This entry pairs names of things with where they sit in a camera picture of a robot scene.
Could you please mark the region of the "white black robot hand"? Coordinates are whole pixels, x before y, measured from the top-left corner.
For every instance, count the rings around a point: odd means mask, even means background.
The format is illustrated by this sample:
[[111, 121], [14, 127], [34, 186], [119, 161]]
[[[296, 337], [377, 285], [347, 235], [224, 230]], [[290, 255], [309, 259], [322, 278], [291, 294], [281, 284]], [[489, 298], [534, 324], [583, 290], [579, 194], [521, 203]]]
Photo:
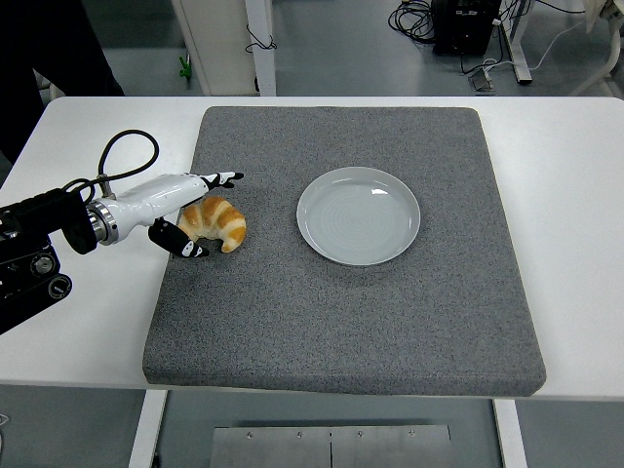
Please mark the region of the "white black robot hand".
[[97, 202], [102, 205], [105, 236], [100, 242], [104, 245], [118, 243], [135, 227], [146, 226], [149, 239], [163, 250], [184, 258], [205, 256], [197, 242], [164, 217], [178, 213], [215, 188], [231, 188], [235, 180], [243, 177], [237, 172], [160, 175], [115, 200], [101, 198]]

